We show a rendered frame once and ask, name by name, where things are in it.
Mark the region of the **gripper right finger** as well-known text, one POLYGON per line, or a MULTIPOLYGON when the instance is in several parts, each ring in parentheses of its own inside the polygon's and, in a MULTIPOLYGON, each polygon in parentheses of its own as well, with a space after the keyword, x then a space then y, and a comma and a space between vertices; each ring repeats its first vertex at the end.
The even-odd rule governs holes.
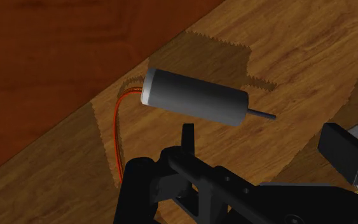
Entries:
POLYGON ((358 138, 337 123, 325 123, 317 149, 347 183, 358 186, 358 138))

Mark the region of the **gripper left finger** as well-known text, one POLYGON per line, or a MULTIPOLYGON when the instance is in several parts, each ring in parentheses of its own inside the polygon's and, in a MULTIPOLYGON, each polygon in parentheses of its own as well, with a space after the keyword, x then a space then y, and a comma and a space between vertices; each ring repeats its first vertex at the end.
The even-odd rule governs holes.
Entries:
POLYGON ((127 162, 114 224, 158 224, 158 204, 173 200, 197 224, 261 224, 249 203, 253 185, 195 156, 194 125, 182 126, 181 145, 127 162))

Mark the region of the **wooden table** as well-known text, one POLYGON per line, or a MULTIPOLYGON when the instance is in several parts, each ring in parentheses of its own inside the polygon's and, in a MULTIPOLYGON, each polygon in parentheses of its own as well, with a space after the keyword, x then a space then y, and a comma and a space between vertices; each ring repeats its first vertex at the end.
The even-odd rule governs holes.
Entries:
POLYGON ((195 153, 257 184, 274 178, 349 104, 358 84, 358 0, 226 0, 88 104, 0 167, 0 224, 113 224, 120 188, 113 110, 120 88, 148 66, 193 76, 234 66, 276 83, 243 85, 250 107, 238 127, 178 115, 125 97, 119 110, 124 160, 158 158, 195 126, 195 153))

